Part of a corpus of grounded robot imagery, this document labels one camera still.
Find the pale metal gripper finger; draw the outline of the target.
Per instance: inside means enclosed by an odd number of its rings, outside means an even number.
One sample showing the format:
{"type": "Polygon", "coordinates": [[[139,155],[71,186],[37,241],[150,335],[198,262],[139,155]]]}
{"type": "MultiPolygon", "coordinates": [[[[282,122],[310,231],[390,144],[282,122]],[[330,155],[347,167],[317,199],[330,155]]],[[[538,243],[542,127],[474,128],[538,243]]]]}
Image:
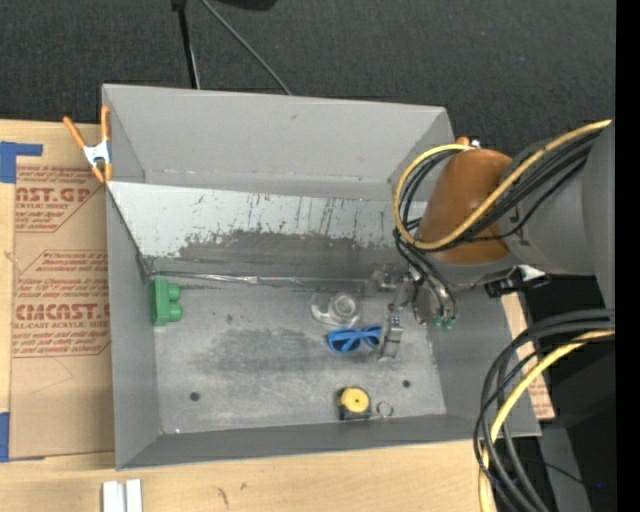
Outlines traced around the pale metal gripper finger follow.
{"type": "Polygon", "coordinates": [[[403,332],[400,314],[391,312],[387,316],[382,329],[378,354],[379,360],[394,359],[397,356],[403,332]]]}
{"type": "Polygon", "coordinates": [[[387,270],[375,270],[371,274],[371,289],[376,293],[395,291],[401,284],[401,277],[387,270]]]}

